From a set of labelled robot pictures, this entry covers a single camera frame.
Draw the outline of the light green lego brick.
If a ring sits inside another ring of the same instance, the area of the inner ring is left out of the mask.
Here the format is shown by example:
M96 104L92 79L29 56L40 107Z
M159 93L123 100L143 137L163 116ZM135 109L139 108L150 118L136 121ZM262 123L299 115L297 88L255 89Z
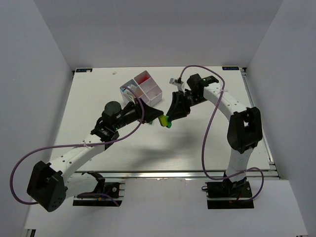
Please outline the light green lego brick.
M158 117L159 123L162 127L167 127L168 126L168 122L167 119L165 117L165 115L161 115Z

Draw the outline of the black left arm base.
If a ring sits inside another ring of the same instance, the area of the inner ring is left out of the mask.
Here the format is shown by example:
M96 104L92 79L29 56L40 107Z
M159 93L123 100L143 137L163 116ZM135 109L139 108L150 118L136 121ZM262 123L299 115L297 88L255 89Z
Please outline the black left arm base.
M105 178L94 171L76 173L72 179L75 188L80 189L78 195L74 196L73 206L121 206L125 194L125 182L122 179Z

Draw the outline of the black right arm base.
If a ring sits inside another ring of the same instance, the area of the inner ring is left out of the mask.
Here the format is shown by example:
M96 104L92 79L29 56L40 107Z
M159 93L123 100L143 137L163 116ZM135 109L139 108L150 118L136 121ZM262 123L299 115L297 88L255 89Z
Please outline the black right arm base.
M229 189L225 182L206 182L201 188L206 192L207 208L210 210L253 209L250 183Z

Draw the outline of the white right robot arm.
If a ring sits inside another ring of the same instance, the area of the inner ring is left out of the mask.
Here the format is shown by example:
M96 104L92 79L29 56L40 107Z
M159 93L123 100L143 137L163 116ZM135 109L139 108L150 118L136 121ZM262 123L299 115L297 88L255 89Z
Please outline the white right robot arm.
M172 102L166 114L167 127L171 127L172 121L188 116L195 105L205 101L214 104L229 122L227 140L231 155L224 177L234 186L244 183L250 155L263 138L259 109L247 107L225 92L214 76L201 78L199 74L194 74L186 82L188 89L178 79L169 82L178 90L172 93Z

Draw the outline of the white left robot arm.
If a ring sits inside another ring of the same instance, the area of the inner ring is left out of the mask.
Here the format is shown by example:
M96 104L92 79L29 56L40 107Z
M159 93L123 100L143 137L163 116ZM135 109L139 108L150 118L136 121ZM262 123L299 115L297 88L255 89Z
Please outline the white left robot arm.
M120 128L135 121L150 123L161 116L163 111L148 106L142 99L129 102L124 108L116 101L107 103L82 143L59 158L48 163L39 161L34 166L28 195L48 212L56 210L70 197L107 197L105 178L101 174L87 171L75 176L74 173L117 141Z

